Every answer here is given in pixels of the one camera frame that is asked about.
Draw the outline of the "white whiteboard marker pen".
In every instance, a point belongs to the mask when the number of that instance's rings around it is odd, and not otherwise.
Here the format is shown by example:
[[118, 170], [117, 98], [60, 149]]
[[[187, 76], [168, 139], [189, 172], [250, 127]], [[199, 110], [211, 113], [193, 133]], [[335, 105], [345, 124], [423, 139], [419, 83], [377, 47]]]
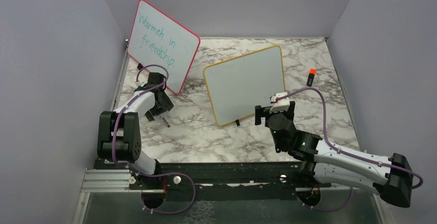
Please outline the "white whiteboard marker pen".
[[161, 116], [161, 119], [163, 120], [166, 127], [168, 127], [168, 128], [171, 127], [171, 125], [168, 123], [168, 121], [166, 120], [166, 118], [164, 116]]

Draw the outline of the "yellow framed whiteboard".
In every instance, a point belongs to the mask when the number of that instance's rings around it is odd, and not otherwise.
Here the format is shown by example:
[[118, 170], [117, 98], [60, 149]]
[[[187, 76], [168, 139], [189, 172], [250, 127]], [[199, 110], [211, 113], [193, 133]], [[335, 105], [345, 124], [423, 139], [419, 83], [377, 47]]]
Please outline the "yellow framed whiteboard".
[[231, 124], [267, 106], [276, 93], [285, 91], [282, 49], [269, 46], [215, 64], [203, 70], [215, 123]]

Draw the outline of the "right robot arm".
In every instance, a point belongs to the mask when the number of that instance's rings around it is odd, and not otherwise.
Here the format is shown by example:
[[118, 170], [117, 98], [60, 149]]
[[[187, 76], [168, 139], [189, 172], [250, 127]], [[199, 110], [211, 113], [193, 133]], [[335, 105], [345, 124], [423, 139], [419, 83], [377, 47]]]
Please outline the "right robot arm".
[[277, 108], [255, 106], [255, 125], [265, 120], [277, 153], [286, 152], [303, 162], [297, 173], [303, 186], [334, 183], [367, 190], [388, 204], [408, 208], [413, 190], [412, 170], [399, 153], [390, 157], [363, 153], [298, 130], [293, 122], [295, 103]]

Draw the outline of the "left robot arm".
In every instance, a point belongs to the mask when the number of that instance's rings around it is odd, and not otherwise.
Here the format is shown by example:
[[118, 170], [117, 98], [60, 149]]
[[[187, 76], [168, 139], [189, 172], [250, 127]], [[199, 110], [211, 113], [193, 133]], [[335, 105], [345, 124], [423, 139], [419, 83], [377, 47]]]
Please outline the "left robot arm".
[[147, 83], [141, 83], [125, 104], [99, 116], [98, 158], [142, 174], [142, 181], [149, 188], [161, 184], [162, 174], [158, 160], [142, 151], [140, 120], [145, 117], [151, 122], [173, 109], [165, 81], [163, 74], [150, 73]]

